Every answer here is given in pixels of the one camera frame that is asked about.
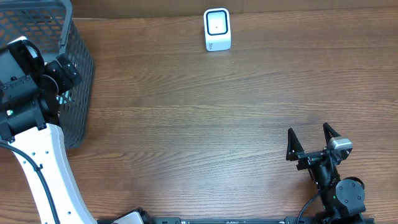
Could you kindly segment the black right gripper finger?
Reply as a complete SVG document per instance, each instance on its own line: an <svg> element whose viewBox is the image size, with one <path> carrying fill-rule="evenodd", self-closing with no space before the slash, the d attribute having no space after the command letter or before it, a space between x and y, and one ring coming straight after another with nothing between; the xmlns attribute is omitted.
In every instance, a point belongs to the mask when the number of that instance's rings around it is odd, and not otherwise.
<svg viewBox="0 0 398 224"><path fill-rule="evenodd" d="M323 132L325 135L325 141L327 146L336 146L337 140L339 140L340 135L328 124L323 124Z"/></svg>
<svg viewBox="0 0 398 224"><path fill-rule="evenodd" d="M299 160L302 154L304 154L303 147L300 141L298 140L295 131L292 128L289 128L286 160L287 161Z"/></svg>

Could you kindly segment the teal tissue packet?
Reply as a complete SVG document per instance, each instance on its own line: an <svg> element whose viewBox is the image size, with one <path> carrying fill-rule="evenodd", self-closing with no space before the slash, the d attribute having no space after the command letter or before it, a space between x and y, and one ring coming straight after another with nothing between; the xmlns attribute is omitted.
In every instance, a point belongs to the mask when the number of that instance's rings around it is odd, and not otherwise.
<svg viewBox="0 0 398 224"><path fill-rule="evenodd" d="M57 96L57 100L60 105L69 103L72 100L72 98L70 96L70 92L67 91L67 92Z"/></svg>

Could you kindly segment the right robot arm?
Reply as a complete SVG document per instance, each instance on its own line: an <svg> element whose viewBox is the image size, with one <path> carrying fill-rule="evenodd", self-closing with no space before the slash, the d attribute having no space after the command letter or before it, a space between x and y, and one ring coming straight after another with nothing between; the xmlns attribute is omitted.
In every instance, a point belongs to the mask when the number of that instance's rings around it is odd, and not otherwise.
<svg viewBox="0 0 398 224"><path fill-rule="evenodd" d="M357 177L341 179L336 168L351 154L353 143L328 123L323 124L323 132L326 146L321 151L306 153L295 131L287 131L286 159L297 161L297 170L307 170L317 187L317 193L302 207L296 222L300 223L308 206L320 198L324 211L317 213L312 223L365 223L364 182Z"/></svg>

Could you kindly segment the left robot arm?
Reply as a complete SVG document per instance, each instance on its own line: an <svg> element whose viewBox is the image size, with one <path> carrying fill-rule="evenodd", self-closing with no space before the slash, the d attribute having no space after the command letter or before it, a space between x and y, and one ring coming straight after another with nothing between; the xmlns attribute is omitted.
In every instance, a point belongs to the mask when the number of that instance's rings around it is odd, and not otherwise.
<svg viewBox="0 0 398 224"><path fill-rule="evenodd" d="M42 223L96 223L85 205L59 125L59 98L81 83L65 54L46 63L21 36L1 47L1 147L24 171Z"/></svg>

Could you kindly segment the white barcode scanner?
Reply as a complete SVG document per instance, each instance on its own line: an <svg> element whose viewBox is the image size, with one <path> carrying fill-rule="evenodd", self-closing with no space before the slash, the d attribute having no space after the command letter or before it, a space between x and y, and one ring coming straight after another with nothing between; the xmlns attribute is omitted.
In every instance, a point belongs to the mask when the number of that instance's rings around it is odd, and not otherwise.
<svg viewBox="0 0 398 224"><path fill-rule="evenodd" d="M232 45L229 11L226 8L207 9L203 15L207 51L229 50Z"/></svg>

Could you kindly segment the grey plastic mesh basket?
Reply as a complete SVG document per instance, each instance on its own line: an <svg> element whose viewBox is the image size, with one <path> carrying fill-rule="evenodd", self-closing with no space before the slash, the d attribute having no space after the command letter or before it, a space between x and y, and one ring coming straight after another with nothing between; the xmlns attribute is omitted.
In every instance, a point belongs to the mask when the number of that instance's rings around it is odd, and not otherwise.
<svg viewBox="0 0 398 224"><path fill-rule="evenodd" d="M60 105L66 149L79 147L84 140L95 73L94 60L72 15L70 1L1 1L1 45L24 36L45 62L65 54L81 75L81 83L69 90L72 100Z"/></svg>

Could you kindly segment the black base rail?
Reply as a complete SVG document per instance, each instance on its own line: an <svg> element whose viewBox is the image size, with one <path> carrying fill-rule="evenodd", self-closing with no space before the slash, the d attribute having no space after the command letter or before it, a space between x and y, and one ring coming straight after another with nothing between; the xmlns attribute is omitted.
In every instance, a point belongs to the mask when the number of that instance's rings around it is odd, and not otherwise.
<svg viewBox="0 0 398 224"><path fill-rule="evenodd" d="M153 217L156 224L296 224L297 217L285 217L280 219L180 219L179 217ZM97 220L99 224L111 224L114 219ZM373 218L365 218L366 224L374 224ZM310 224L312 217L302 217L301 224Z"/></svg>

